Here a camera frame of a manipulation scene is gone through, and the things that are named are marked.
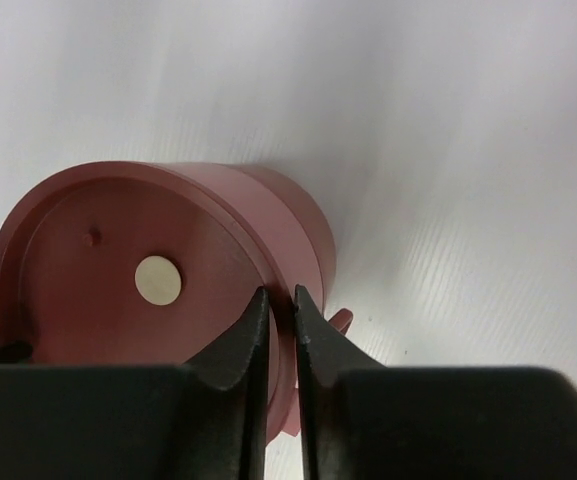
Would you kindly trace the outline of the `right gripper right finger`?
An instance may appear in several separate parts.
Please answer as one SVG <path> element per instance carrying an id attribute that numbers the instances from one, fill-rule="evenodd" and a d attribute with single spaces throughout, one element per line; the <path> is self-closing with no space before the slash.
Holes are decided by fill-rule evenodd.
<path id="1" fill-rule="evenodd" d="M 294 298 L 308 479 L 577 479 L 577 390 L 538 367 L 387 367 Z"/>

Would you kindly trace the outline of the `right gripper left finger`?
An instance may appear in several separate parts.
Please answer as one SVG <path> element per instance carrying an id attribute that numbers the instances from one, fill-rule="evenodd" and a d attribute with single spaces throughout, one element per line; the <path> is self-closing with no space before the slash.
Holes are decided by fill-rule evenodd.
<path id="1" fill-rule="evenodd" d="M 260 479 L 270 302 L 264 289 L 188 362 L 57 367 L 0 347 L 0 479 Z"/>

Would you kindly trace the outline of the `red steel bowl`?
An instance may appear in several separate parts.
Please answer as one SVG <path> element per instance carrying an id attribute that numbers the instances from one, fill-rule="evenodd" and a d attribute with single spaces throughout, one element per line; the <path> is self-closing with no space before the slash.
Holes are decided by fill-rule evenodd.
<path id="1" fill-rule="evenodd" d="M 268 438 L 300 429 L 292 301 L 296 285 L 307 288 L 323 310 L 334 284 L 337 250 L 332 230 L 313 197 L 289 177 L 261 165 L 241 170 L 262 195 L 262 221 L 252 222 L 268 248 L 275 277 L 269 286 L 277 329 L 278 373 L 268 411 Z"/>
<path id="2" fill-rule="evenodd" d="M 232 326 L 259 287 L 272 306 L 267 435 L 296 382 L 296 284 L 324 292 L 315 249 L 254 166 L 97 162 L 29 191 L 0 229 L 0 346 L 38 364 L 182 364 Z"/>

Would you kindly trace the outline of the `red lid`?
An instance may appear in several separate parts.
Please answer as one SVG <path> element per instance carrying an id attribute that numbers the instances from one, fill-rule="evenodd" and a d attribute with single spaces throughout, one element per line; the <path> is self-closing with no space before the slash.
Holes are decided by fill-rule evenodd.
<path id="1" fill-rule="evenodd" d="M 0 229 L 0 345 L 37 363 L 181 364 L 262 277 L 211 210 L 160 185 L 41 185 Z"/>

